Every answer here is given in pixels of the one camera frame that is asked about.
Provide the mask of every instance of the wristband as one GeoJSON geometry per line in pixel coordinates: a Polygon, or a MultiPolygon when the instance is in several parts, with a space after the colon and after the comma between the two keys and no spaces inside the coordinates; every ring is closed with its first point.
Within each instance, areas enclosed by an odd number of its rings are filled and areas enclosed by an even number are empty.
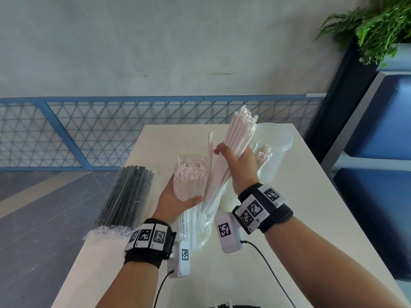
{"type": "Polygon", "coordinates": [[[124,264],[128,262],[148,262],[160,268],[163,259],[172,253],[176,233],[167,223],[155,218],[147,219],[134,229],[124,249],[124,264]]]}
{"type": "Polygon", "coordinates": [[[238,199],[241,205],[236,206],[232,213],[248,234],[255,229],[265,233],[272,225],[287,222],[293,216],[285,199],[267,184],[257,183],[248,187],[238,199]]]}

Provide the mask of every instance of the hand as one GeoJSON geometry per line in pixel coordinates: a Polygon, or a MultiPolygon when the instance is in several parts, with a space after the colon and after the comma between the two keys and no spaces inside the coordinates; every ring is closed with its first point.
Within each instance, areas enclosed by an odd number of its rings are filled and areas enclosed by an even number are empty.
{"type": "Polygon", "coordinates": [[[171,176],[167,186],[161,193],[160,198],[158,199],[157,208],[152,216],[152,218],[166,222],[168,225],[175,222],[185,210],[195,207],[203,202],[203,197],[201,195],[187,201],[178,200],[174,195],[173,178],[174,175],[171,176]]]}
{"type": "Polygon", "coordinates": [[[259,182],[257,176],[257,161],[250,147],[244,150],[241,157],[237,158],[234,152],[225,144],[221,143],[214,150],[215,154],[221,154],[227,160],[231,177],[233,177],[233,188],[236,195],[239,195],[249,186],[259,182]]]}

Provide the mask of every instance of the green fern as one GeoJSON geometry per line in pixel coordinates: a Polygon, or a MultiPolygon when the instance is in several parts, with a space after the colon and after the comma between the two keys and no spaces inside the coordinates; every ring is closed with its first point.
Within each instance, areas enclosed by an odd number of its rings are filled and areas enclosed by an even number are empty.
{"type": "Polygon", "coordinates": [[[411,0],[370,0],[370,6],[346,14],[331,14],[315,41],[332,34],[342,49],[357,40],[364,64],[380,64],[395,56],[397,43],[411,43],[411,0]]]}

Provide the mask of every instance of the black cable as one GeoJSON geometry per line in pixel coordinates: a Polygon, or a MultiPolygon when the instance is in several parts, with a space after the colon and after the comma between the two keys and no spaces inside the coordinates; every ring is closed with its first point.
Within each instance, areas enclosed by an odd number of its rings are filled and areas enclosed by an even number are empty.
{"type": "Polygon", "coordinates": [[[161,291],[161,288],[163,287],[164,281],[165,281],[165,280],[167,279],[167,277],[168,277],[169,275],[171,275],[173,272],[174,272],[174,269],[171,270],[171,271],[164,277],[163,282],[161,282],[160,288],[158,289],[157,296],[156,296],[156,298],[155,298],[155,302],[154,302],[153,308],[155,308],[155,306],[157,305],[158,296],[160,295],[160,291],[161,291]]]}
{"type": "Polygon", "coordinates": [[[287,292],[286,292],[286,291],[284,290],[284,288],[282,287],[280,281],[277,279],[274,271],[271,269],[270,264],[267,262],[267,259],[265,259],[264,255],[261,253],[261,251],[260,251],[253,243],[251,243],[251,242],[249,242],[249,241],[242,240],[241,243],[248,243],[248,244],[252,245],[252,246],[260,253],[260,255],[262,256],[262,258],[265,260],[265,263],[266,263],[267,266],[270,268],[271,273],[273,274],[274,278],[277,280],[278,285],[280,285],[280,288],[283,290],[284,294],[287,296],[287,298],[288,298],[288,300],[290,301],[291,305],[293,305],[293,307],[295,308],[295,305],[294,305],[293,301],[291,300],[290,296],[288,296],[287,292]]]}

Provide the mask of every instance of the dark planter box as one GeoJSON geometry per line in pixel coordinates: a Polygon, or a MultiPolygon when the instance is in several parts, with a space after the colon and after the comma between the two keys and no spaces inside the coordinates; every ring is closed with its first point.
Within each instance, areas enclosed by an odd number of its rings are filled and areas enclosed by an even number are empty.
{"type": "Polygon", "coordinates": [[[319,163],[361,101],[377,75],[378,65],[364,65],[356,43],[352,43],[331,83],[305,141],[319,163]]]}

